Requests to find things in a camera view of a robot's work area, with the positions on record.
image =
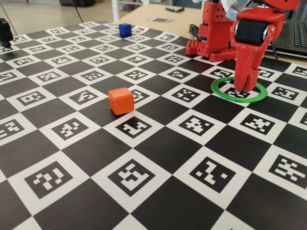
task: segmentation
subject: black square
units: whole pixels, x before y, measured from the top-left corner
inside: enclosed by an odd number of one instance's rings
[[[181,65],[179,65],[179,67],[182,67],[182,68],[185,68],[185,69],[197,72],[197,73],[202,73],[206,71],[207,69],[210,69],[211,67],[213,67],[213,65],[191,59],[189,61],[186,61],[185,63],[182,63]]]
[[[176,172],[201,145],[167,127],[160,129],[135,149],[170,173]]]
[[[9,182],[0,184],[0,229],[11,230],[31,217]]]
[[[191,80],[185,82],[185,85],[189,85],[191,87],[194,87],[195,89],[205,91],[207,93],[213,93],[211,89],[211,84],[214,82],[215,79],[204,76],[204,75],[198,75],[195,78],[192,78]]]
[[[63,152],[92,176],[130,149],[124,142],[100,129],[68,146]]]
[[[98,68],[115,75],[115,74],[124,72],[126,70],[129,70],[133,67],[134,67],[133,65],[127,64],[127,63],[122,62],[122,61],[113,61],[111,63],[105,64],[105,65],[100,66]]]
[[[0,94],[5,97],[11,97],[16,94],[37,88],[38,85],[28,78],[15,80],[4,85],[0,85]]]
[[[193,107],[194,110],[228,124],[244,107],[210,95]]]
[[[72,179],[72,176],[57,162],[26,177],[24,180],[41,199]]]
[[[170,91],[172,88],[178,86],[179,83],[177,81],[156,75],[139,83],[138,85],[156,94],[162,95],[167,91]]]
[[[79,92],[73,96],[70,96],[69,98],[72,99],[74,102],[76,102],[77,104],[84,104],[87,103],[95,98],[97,98],[98,96],[88,90]]]
[[[262,114],[275,117],[284,122],[288,122],[297,110],[296,105],[290,104],[272,97],[266,97],[261,102],[251,103],[248,108]]]
[[[210,230],[223,209],[171,177],[132,215],[147,229]]]
[[[44,230],[112,230],[126,216],[127,212],[89,179],[34,218]]]
[[[132,90],[130,92],[133,94],[133,100],[135,104],[149,97],[148,94],[141,92],[140,90]]]
[[[123,132],[131,138],[138,137],[151,127],[152,126],[150,124],[140,120],[137,117],[132,117],[122,124],[116,126],[119,131]]]
[[[158,97],[137,109],[138,112],[163,125],[167,125],[187,110],[187,107],[163,97]]]
[[[46,97],[43,94],[41,94],[39,91],[35,91],[27,95],[24,95],[22,97],[17,97],[16,99],[24,106],[27,106],[35,102],[41,101],[43,99],[46,99]]]
[[[254,229],[304,229],[307,203],[287,190],[252,174],[227,208]]]
[[[275,125],[275,122],[269,121],[254,114],[249,114],[240,124],[256,132],[267,135]]]
[[[295,153],[301,157],[307,158],[307,131],[296,126],[287,124],[278,138],[275,140],[274,145]]]
[[[63,140],[68,140],[87,129],[88,127],[76,118],[52,128]]]
[[[133,159],[108,176],[129,196],[133,196],[154,177],[155,175],[151,171]]]
[[[307,188],[307,167],[292,159],[279,155],[269,172],[304,189]]]
[[[206,157],[190,175],[218,193],[228,185],[236,173],[220,163]]]
[[[101,80],[97,83],[94,83],[91,86],[94,89],[97,89],[97,90],[99,90],[99,91],[101,91],[101,92],[103,92],[104,94],[107,95],[107,92],[109,90],[119,89],[119,88],[123,88],[123,87],[129,88],[132,85],[133,85],[132,83],[130,83],[126,80],[123,80],[119,77],[113,76],[113,77]]]
[[[59,149],[39,130],[0,147],[0,168],[9,178],[40,162]]]
[[[179,126],[192,133],[195,133],[198,136],[202,136],[211,127],[213,127],[214,124],[204,119],[201,119],[197,116],[192,115],[187,120],[179,124]]]
[[[298,90],[307,91],[307,79],[291,74],[283,73],[275,82]]]
[[[60,99],[54,99],[23,111],[22,114],[37,128],[41,128],[74,112],[73,108]]]
[[[20,125],[15,119],[9,120],[0,124],[0,140],[8,138],[16,133],[19,133],[24,130],[24,127]]]
[[[179,91],[177,91],[176,93],[172,94],[173,97],[176,97],[177,99],[180,99],[184,102],[191,102],[193,101],[195,98],[197,98],[198,96],[200,96],[199,93],[194,92],[192,90],[186,89],[186,88],[182,88]]]
[[[288,90],[279,86],[272,91],[272,94],[289,99],[291,101],[294,101],[295,98],[298,96],[298,92]]]
[[[159,74],[159,73],[162,73],[174,66],[170,65],[170,64],[167,64],[165,62],[162,62],[162,61],[158,61],[158,60],[153,60],[153,61],[150,61],[150,62],[147,62],[141,66],[139,66],[140,68],[142,69],[145,69],[145,70],[148,70],[152,73],[155,73],[155,74]]]
[[[307,126],[307,113],[303,116],[302,120],[300,121],[301,124]]]
[[[231,126],[224,127],[206,147],[221,156],[253,171],[271,144]]]
[[[49,92],[51,92],[53,95],[60,97],[64,94],[82,88],[84,86],[86,85],[81,81],[73,77],[67,77],[56,82],[50,83],[48,85],[44,85],[43,87]]]

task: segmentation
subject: table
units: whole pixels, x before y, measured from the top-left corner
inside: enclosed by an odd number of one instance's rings
[[[165,10],[165,6],[162,5],[144,5],[123,18],[119,19],[117,23],[130,23],[133,25],[145,26],[155,30],[168,31],[190,39],[189,25],[200,25],[202,23],[202,10],[186,8],[181,13],[172,13]],[[157,23],[150,22],[148,19],[157,17],[163,19],[171,19],[173,21],[169,23]],[[274,58],[272,53],[267,52],[266,57]],[[292,57],[283,54],[279,54],[279,59],[299,65],[307,66],[307,59],[300,57]]]

